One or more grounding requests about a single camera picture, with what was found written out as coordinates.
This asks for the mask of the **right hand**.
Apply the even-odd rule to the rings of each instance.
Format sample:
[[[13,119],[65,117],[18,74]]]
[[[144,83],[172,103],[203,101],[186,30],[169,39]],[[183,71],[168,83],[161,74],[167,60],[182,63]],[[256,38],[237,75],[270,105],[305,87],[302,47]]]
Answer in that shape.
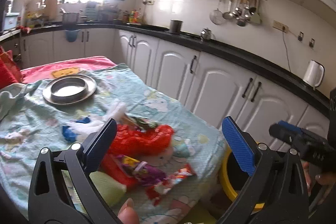
[[[307,161],[302,161],[301,163],[302,163],[303,172],[304,172],[305,179],[306,179],[308,195],[310,195],[312,186],[311,186],[311,177],[309,174],[309,163]],[[329,173],[317,174],[315,176],[315,181],[322,186],[327,185],[327,189],[325,190],[323,196],[319,199],[318,204],[320,205],[327,198],[327,196],[329,195],[329,193],[331,192],[335,184],[335,173],[329,172]]]

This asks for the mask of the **left hand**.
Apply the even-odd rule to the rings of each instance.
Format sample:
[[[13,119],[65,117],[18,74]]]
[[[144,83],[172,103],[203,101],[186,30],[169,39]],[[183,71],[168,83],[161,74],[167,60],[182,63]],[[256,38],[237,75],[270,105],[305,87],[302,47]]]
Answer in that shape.
[[[139,224],[139,216],[134,209],[134,201],[128,198],[117,215],[123,224]]]

